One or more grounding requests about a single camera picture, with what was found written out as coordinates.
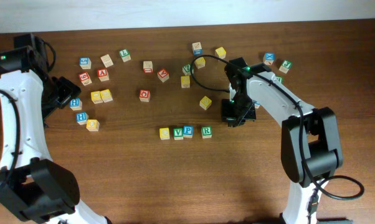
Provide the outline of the blue P block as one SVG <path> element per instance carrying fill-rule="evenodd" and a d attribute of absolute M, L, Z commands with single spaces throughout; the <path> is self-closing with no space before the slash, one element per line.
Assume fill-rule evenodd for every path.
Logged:
<path fill-rule="evenodd" d="M 194 134 L 193 126 L 184 126 L 183 127 L 183 136 L 184 138 L 192 138 Z"/>

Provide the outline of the yellow C block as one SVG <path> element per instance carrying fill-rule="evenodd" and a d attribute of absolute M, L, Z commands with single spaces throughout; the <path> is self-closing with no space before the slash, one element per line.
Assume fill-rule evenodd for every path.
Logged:
<path fill-rule="evenodd" d="M 161 140 L 170 139 L 169 128 L 160 128 L 159 129 L 159 136 Z"/>

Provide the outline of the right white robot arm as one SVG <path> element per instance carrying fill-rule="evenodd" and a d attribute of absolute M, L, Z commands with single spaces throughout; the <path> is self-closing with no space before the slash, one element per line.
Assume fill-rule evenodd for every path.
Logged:
<path fill-rule="evenodd" d="M 248 66 L 243 58 L 226 63 L 229 99 L 222 101 L 222 120 L 230 127 L 255 119 L 259 103 L 282 129 L 281 161 L 290 179 L 288 202 L 279 223 L 318 223 L 316 213 L 324 187 L 343 164 L 334 112 L 316 109 L 288 90 L 271 68 Z"/>

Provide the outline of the green V block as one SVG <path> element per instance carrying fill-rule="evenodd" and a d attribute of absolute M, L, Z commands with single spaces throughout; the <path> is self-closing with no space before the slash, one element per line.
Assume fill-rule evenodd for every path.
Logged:
<path fill-rule="evenodd" d="M 174 128 L 173 136 L 174 136 L 174 140 L 183 140 L 184 139 L 183 128 Z"/>

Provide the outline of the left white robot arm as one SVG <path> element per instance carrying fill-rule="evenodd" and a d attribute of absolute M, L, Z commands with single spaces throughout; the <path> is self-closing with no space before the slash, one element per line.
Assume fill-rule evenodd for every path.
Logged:
<path fill-rule="evenodd" d="M 55 64 L 47 57 L 51 48 L 24 34 L 0 53 L 0 203 L 22 222 L 108 224 L 81 200 L 75 176 L 47 148 L 45 119 L 80 94 L 70 80 L 49 76 Z"/>

